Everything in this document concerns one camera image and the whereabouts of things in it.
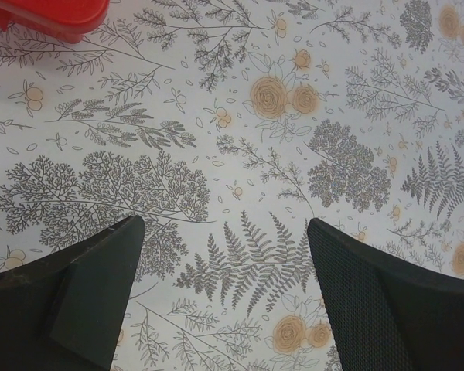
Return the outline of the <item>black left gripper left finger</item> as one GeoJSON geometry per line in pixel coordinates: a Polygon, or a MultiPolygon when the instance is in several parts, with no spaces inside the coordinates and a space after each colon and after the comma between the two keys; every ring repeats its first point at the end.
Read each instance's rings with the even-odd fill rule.
{"type": "Polygon", "coordinates": [[[98,234],[0,273],[0,370],[109,370],[145,223],[98,234]]]}

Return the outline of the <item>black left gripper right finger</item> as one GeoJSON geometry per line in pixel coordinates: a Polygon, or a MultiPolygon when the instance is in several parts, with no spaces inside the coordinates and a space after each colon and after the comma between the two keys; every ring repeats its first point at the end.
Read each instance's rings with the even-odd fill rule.
{"type": "Polygon", "coordinates": [[[464,370],[464,280],[320,219],[310,220],[307,235],[344,370],[464,370]]]}

